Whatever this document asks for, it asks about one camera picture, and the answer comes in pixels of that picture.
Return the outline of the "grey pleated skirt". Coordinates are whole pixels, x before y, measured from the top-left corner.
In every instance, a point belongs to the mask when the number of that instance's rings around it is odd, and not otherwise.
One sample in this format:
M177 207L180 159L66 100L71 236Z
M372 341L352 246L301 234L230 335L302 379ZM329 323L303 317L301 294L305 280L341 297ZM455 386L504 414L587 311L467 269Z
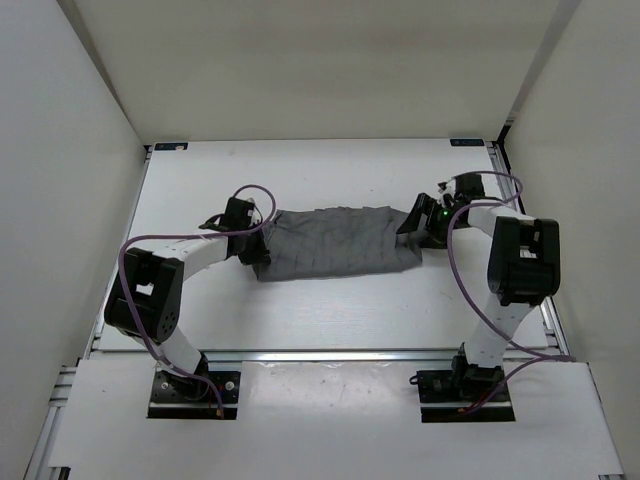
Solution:
M406 214L389 206L280 210L263 229L270 263L260 282L398 273L422 264L421 249L398 234Z

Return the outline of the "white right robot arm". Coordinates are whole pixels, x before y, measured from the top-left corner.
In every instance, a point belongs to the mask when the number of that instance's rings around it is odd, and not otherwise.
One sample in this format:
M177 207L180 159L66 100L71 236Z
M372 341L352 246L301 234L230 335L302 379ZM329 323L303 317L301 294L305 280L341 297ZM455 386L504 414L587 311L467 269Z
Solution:
M504 379L503 357L522 321L559 289L560 231L550 219L537 219L488 199L446 194L416 198L397 232L424 233L424 248L445 248L454 279L463 297L471 296L462 283L453 256L453 231L475 228L491 239L487 266L490 291L483 308L473 304L480 322L452 360L448 389L458 398L476 399Z

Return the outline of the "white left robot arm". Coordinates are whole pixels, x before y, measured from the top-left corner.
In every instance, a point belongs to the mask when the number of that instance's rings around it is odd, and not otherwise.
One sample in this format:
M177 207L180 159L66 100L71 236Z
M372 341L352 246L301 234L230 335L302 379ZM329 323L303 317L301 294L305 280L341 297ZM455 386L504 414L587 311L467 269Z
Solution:
M186 280L232 257L244 265L270 262L259 226L244 231L142 235L122 246L105 323L141 343L166 381L188 400L210 394L221 403L203 352L178 327Z

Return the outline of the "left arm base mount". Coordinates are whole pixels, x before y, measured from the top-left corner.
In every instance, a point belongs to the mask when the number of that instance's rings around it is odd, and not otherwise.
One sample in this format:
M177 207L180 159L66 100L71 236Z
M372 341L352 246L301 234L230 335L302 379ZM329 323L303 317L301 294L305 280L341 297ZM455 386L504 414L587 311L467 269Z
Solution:
M217 397L207 384L157 367L149 395L147 417L170 420L236 420L241 372L210 370L208 377L216 386L222 408L219 408Z

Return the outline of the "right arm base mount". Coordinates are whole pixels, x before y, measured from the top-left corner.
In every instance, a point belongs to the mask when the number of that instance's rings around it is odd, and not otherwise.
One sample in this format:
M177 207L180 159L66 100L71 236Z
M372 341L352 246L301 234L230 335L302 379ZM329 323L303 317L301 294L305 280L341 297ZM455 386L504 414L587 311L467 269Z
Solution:
M479 367L459 354L448 370L418 370L409 384L418 390L422 423L516 420L501 366Z

